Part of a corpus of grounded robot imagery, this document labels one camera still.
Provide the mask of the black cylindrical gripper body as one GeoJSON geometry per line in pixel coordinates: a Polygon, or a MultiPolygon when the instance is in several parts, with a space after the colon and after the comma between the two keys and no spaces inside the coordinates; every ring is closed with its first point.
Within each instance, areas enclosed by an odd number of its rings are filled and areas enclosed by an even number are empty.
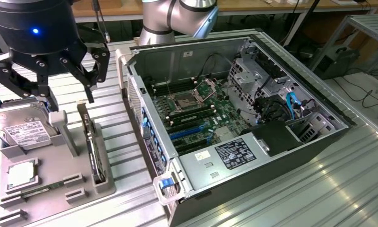
{"type": "Polygon", "coordinates": [[[71,0],[0,0],[0,35],[12,62],[36,73],[67,73],[61,58],[80,66],[80,39],[71,0]]]}

